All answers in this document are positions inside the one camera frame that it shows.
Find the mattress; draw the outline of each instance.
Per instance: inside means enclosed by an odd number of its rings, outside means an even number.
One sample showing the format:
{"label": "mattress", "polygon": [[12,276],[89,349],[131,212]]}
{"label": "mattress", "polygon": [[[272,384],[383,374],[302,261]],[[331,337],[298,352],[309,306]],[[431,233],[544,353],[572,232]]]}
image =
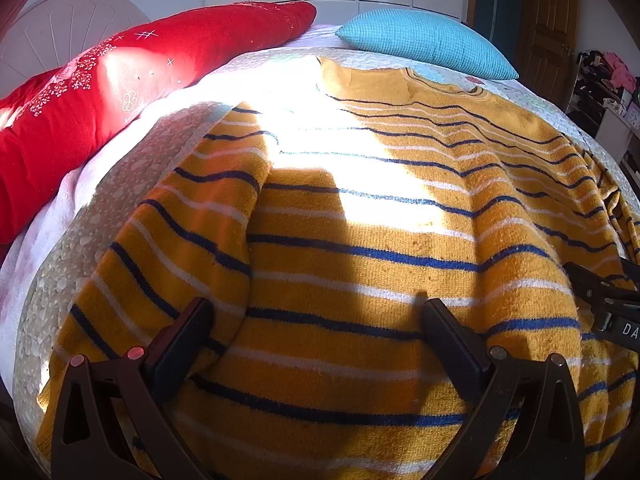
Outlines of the mattress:
{"label": "mattress", "polygon": [[[77,182],[83,182],[85,171],[97,172],[92,180],[95,195],[90,192],[89,186],[88,190],[82,192],[84,200],[66,201],[67,204],[73,202],[74,213],[59,215],[61,221],[56,227],[41,219],[40,223],[32,226],[35,232],[30,234],[27,231],[22,243],[18,240],[12,247],[11,258],[8,260],[25,261],[28,264],[23,263],[22,267],[14,264],[15,269],[20,267],[27,270],[14,272],[15,281],[10,287],[14,294],[9,301],[7,296],[2,298],[3,315],[8,317],[11,313],[13,320],[18,319],[13,326],[7,324],[3,328],[2,338],[7,352],[3,352],[6,358],[2,364],[2,378],[10,385],[9,390],[14,394],[16,413],[28,444],[32,444],[42,419],[42,410],[36,402],[36,396],[47,381],[49,356],[60,326],[75,293],[89,279],[101,255],[135,205],[191,151],[203,132],[222,118],[229,108],[241,100],[277,100],[279,85],[304,78],[303,61],[308,56],[327,57],[344,66],[362,69],[409,66],[419,75],[435,82],[454,83],[463,89],[483,86],[532,111],[580,147],[593,153],[609,168],[636,214],[640,211],[638,199],[612,158],[557,107],[535,96],[517,82],[480,80],[426,63],[338,48],[300,46],[245,54],[206,76],[196,86],[174,92],[165,100],[150,105],[140,119],[155,124],[148,134],[144,131],[148,129],[146,124],[136,126],[135,121],[102,150],[120,150],[117,154],[112,152],[111,161],[117,163],[111,169],[110,162],[101,164],[99,170],[95,168],[97,163],[94,161],[102,158],[100,152],[92,160],[93,165],[89,163],[82,170],[76,170],[75,175],[68,176],[67,187],[77,189],[77,186],[73,188],[72,185],[75,178]],[[157,117],[167,110],[183,111],[158,121]],[[135,134],[131,134],[130,139],[127,139],[129,143],[121,140],[122,145],[114,148],[115,140],[126,137],[136,127],[140,128],[137,132],[138,138],[142,139],[140,142],[136,144]],[[68,189],[61,189],[61,193],[64,192],[69,193]],[[54,205],[48,205],[47,211],[52,207],[55,210],[59,199],[60,204],[64,202],[59,194]],[[42,238],[38,234],[43,231],[44,226],[48,226],[51,234],[46,237],[46,244],[34,250],[36,245],[30,240]],[[5,263],[0,278],[6,278],[9,268]],[[15,352],[10,344],[12,331],[13,340],[16,340],[17,333]]]}

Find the bed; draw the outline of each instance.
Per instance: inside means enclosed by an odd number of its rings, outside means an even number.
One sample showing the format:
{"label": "bed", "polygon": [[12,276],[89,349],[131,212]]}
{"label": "bed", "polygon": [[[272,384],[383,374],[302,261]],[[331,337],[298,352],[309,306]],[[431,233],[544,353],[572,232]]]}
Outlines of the bed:
{"label": "bed", "polygon": [[[84,33],[83,41],[69,43],[68,55],[65,47],[61,57],[56,42],[50,42],[49,38],[58,34],[52,22],[49,37],[33,44],[27,32],[33,24],[42,28],[43,16],[69,5],[86,7],[87,2],[95,9],[92,16],[100,20],[85,20],[84,26],[78,20],[60,21],[63,36],[67,29],[72,39]],[[12,57],[1,57],[4,72],[0,80],[5,86],[0,94],[42,69],[63,64],[122,28],[144,21],[144,15],[126,0],[46,0],[37,4],[17,20],[0,44],[0,52],[13,53]],[[12,244],[0,269],[0,376],[14,398],[25,440],[44,469],[48,463],[33,447],[43,417],[37,397],[49,378],[50,356],[69,305],[91,278],[109,243],[145,195],[232,108],[243,100],[276,100],[283,86],[304,82],[305,67],[318,58],[361,70],[408,67],[425,80],[453,84],[468,92],[484,88],[529,110],[605,166],[631,211],[640,217],[640,202],[611,156],[557,107],[516,80],[485,80],[423,62],[353,50],[335,36],[337,28],[314,25],[281,48],[239,56],[196,85],[149,104],[97,155],[64,178],[56,197]],[[31,60],[16,54],[23,50],[19,46],[24,38],[32,47]],[[620,240],[616,241],[618,252],[624,254]]]}

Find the white sheet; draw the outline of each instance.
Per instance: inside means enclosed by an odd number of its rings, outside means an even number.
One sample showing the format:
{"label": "white sheet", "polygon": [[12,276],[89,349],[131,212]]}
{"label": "white sheet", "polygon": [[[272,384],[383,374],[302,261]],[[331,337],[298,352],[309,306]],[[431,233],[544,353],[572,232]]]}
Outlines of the white sheet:
{"label": "white sheet", "polygon": [[[300,38],[287,43],[285,48],[278,49],[278,51],[290,52],[292,48],[308,48],[310,46],[348,48],[335,36],[334,32],[337,28],[333,25],[315,25]],[[246,62],[238,62],[239,70],[258,66],[257,59],[264,62],[264,58],[269,56],[268,51],[264,51],[264,53],[264,56],[261,56],[262,53],[248,55]],[[434,80],[438,80],[436,77],[442,76],[434,71],[438,69],[437,67],[397,57],[359,52],[354,60],[356,68],[420,65],[428,74],[433,73]],[[108,142],[83,168],[73,170],[64,178],[55,199],[44,206],[28,229],[14,241],[0,268],[0,376],[10,394],[12,394],[15,345],[22,306],[31,282],[46,256],[69,227],[80,208],[89,202],[102,178],[146,136],[160,117],[199,102],[223,101],[228,96],[232,100],[230,97],[231,88],[234,84],[241,84],[239,83],[240,78],[225,79],[224,75],[230,73],[229,67],[233,67],[235,63],[232,61],[222,69],[205,76],[193,87],[175,91],[165,99],[150,104],[137,120]],[[438,70],[441,73],[457,75],[458,78],[462,76],[464,79],[464,75],[457,72],[445,69]],[[273,84],[273,72],[267,71],[267,73],[270,73],[270,76],[264,77],[265,86]],[[501,82],[501,84],[540,100],[515,80]]]}

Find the screw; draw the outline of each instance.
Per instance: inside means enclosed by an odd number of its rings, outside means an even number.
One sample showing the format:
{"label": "screw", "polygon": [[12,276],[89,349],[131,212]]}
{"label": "screw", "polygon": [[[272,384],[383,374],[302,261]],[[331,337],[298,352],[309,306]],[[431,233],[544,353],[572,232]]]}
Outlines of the screw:
{"label": "screw", "polygon": [[563,366],[565,360],[560,354],[551,354],[551,362],[556,366]]}
{"label": "screw", "polygon": [[509,354],[501,346],[492,346],[489,350],[489,355],[494,359],[498,359],[498,361],[502,361],[503,359],[506,359]]}
{"label": "screw", "polygon": [[127,352],[127,357],[132,361],[140,359],[145,354],[145,349],[140,346],[134,346]]}
{"label": "screw", "polygon": [[69,364],[71,364],[74,368],[80,366],[82,363],[84,363],[84,356],[81,354],[74,355],[71,358],[71,361],[69,361]]}

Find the wooden door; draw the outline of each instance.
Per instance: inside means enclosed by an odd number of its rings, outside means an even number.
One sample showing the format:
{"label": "wooden door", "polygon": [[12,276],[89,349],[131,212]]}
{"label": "wooden door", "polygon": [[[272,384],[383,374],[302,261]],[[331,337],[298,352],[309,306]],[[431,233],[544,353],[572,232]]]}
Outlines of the wooden door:
{"label": "wooden door", "polygon": [[575,55],[578,0],[524,0],[515,69],[519,81],[564,107]]}

